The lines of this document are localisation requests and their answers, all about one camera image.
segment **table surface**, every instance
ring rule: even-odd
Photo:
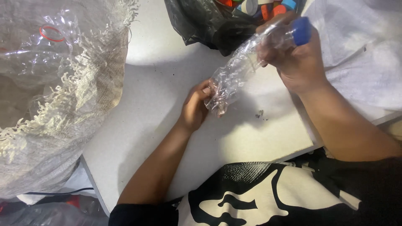
[[[189,89],[229,60],[199,43],[185,46],[163,1],[140,5],[131,25],[121,101],[82,158],[106,213],[173,126]],[[224,164],[286,160],[322,146],[300,100],[289,94],[275,68],[258,69],[243,90],[223,118],[210,115],[192,136],[168,199],[197,188]],[[400,115],[354,106],[375,124]],[[264,114],[257,118],[260,110]]]

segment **forearm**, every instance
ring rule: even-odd
[[[336,159],[372,161],[401,155],[399,144],[360,115],[329,83],[299,97]]]
[[[135,172],[117,203],[162,203],[190,136],[176,124]]]

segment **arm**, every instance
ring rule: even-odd
[[[203,103],[211,93],[207,87],[208,81],[204,81],[192,89],[178,121],[135,172],[117,204],[163,202],[191,134],[201,126],[208,113]]]
[[[361,116],[328,82],[316,29],[306,45],[288,51],[265,46],[260,55],[278,68],[285,86],[299,95],[324,145],[336,159],[374,161],[401,156],[399,144]]]

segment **black t-shirt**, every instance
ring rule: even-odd
[[[343,162],[319,150],[227,164],[178,206],[117,205],[109,226],[402,225],[401,163]]]

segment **black cable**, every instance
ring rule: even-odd
[[[65,192],[65,193],[28,192],[28,193],[25,193],[24,195],[71,195],[71,194],[77,193],[79,191],[93,190],[93,189],[94,189],[93,187],[85,187],[85,188],[78,189],[76,191]]]

